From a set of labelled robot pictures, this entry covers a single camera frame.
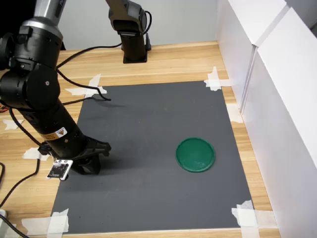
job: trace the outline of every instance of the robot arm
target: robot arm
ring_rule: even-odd
[[[2,38],[0,69],[10,70],[0,79],[0,102],[18,109],[43,137],[42,154],[73,160],[72,169],[80,174],[98,174],[99,154],[107,156],[110,145],[85,136],[58,99],[56,64],[62,34],[57,25],[65,2],[38,0],[34,17],[22,23],[19,34],[8,33]],[[122,39],[125,60],[146,61],[142,8],[129,0],[107,3],[111,24]]]

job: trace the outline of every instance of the white wall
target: white wall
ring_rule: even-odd
[[[153,16],[152,45],[214,41],[217,0],[134,0]],[[59,22],[68,50],[116,45],[106,0],[67,0]]]
[[[317,0],[285,0],[311,28],[317,22]]]

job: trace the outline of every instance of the white partition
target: white partition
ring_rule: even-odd
[[[238,105],[256,48],[288,10],[284,0],[220,0],[217,40]]]
[[[256,53],[243,118],[282,237],[317,237],[317,39],[290,9]]]

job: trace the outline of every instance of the white tape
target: white tape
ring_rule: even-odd
[[[41,155],[41,153],[38,151],[38,148],[30,148],[27,151],[25,151],[24,155],[22,155],[22,158],[30,160],[40,159],[46,161],[49,156],[50,155]]]
[[[14,121],[12,120],[6,120],[6,119],[3,119],[3,122],[6,124],[6,128],[5,130],[14,130],[14,129],[18,129],[18,126],[17,124],[15,124]],[[22,122],[24,122],[24,120],[18,120],[18,122],[20,124],[22,124]]]
[[[274,213],[254,210],[251,200],[237,204],[237,208],[231,208],[231,212],[241,227],[242,238],[259,238],[259,228],[277,228]]]
[[[65,88],[73,96],[85,95],[87,88]]]
[[[91,87],[98,87],[99,81],[100,81],[100,76],[101,73],[93,77],[89,81],[89,86]],[[101,91],[101,94],[106,94],[107,90],[103,89],[103,87],[98,87],[99,90]],[[87,89],[87,88],[66,88],[68,92],[71,93],[73,96],[78,96],[78,95],[85,95],[85,98],[92,97],[95,94],[98,94],[98,91],[96,89]]]
[[[217,67],[214,66],[211,73],[208,74],[208,79],[204,81],[206,87],[209,87],[211,91],[217,91],[221,87],[231,87],[229,79],[219,79]]]
[[[7,226],[7,232],[4,236],[4,238],[19,238],[20,236],[12,230],[9,226]]]
[[[27,235],[47,235],[48,238],[61,238],[68,232],[68,209],[54,212],[51,217],[22,219],[22,225],[28,230]]]
[[[239,111],[239,106],[236,103],[227,103],[227,111],[229,114],[230,121],[235,121],[237,123],[243,123],[242,116]]]
[[[220,79],[220,85],[222,87],[231,87],[231,83],[230,83],[230,80],[229,79]]]

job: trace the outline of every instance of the circuit board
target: circuit board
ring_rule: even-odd
[[[68,167],[69,167],[69,164],[54,163],[47,178],[60,179],[64,177]]]

